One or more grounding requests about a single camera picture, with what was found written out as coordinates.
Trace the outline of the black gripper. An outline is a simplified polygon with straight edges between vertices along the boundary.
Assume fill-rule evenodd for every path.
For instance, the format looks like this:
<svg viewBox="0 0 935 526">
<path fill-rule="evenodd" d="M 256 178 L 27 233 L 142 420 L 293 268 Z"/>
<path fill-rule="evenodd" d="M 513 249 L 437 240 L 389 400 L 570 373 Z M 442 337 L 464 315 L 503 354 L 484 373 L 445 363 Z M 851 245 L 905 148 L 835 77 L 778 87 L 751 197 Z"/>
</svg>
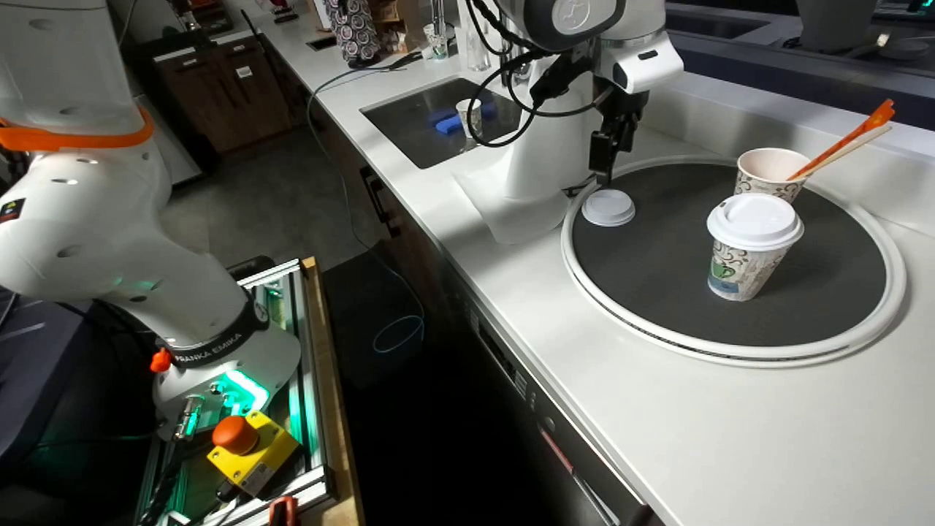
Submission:
<svg viewBox="0 0 935 526">
<path fill-rule="evenodd" d="M 591 74 L 601 115 L 601 127 L 591 134 L 591 176 L 597 183 L 610 181 L 620 151 L 630 148 L 648 94 L 680 71 L 684 61 L 664 30 L 591 40 Z"/>
</svg>

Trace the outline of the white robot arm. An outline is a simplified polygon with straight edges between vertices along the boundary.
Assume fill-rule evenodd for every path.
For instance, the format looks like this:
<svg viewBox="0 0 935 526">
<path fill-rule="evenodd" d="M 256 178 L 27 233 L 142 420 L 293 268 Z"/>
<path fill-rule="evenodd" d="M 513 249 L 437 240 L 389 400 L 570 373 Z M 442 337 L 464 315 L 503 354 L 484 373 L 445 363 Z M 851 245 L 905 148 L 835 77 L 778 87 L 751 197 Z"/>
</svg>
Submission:
<svg viewBox="0 0 935 526">
<path fill-rule="evenodd" d="M 664 0 L 497 2 L 550 71 L 531 97 L 578 74 L 638 102 L 684 71 Z M 131 99 L 104 0 L 0 0 L 0 146 L 28 162 L 2 194 L 0 287 L 43 302 L 98 297 L 166 349 L 151 398 L 176 423 L 227 381 L 262 410 L 294 373 L 302 341 L 268 324 L 227 268 L 161 229 L 170 178 L 145 109 Z"/>
</svg>

